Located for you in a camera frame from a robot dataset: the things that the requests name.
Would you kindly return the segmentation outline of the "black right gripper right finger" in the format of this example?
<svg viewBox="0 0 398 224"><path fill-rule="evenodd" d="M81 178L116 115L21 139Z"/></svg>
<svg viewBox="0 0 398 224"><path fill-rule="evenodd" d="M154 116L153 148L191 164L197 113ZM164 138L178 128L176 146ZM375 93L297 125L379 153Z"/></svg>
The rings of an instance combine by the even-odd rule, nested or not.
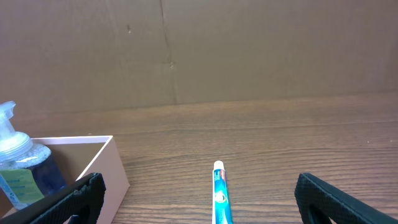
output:
<svg viewBox="0 0 398 224"><path fill-rule="evenodd" d="M295 199L305 224L397 224L395 218L310 173L299 175Z"/></svg>

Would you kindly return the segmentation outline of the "clear soap pump bottle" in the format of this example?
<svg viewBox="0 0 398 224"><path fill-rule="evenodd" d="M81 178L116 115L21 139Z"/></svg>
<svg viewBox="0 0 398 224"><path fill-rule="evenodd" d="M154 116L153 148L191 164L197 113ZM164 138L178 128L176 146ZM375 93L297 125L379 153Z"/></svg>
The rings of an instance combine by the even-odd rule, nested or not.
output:
<svg viewBox="0 0 398 224"><path fill-rule="evenodd" d="M16 210L32 205L67 183L51 150L15 131L13 101L1 104L1 189Z"/></svg>

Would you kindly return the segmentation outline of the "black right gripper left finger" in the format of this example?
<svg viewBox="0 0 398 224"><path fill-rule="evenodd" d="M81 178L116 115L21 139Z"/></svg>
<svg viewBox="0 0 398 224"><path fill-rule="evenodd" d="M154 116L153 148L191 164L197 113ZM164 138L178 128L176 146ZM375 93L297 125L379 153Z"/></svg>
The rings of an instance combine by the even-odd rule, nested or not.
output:
<svg viewBox="0 0 398 224"><path fill-rule="evenodd" d="M96 224L106 191L102 174L90 173L59 192L1 219L1 224Z"/></svg>

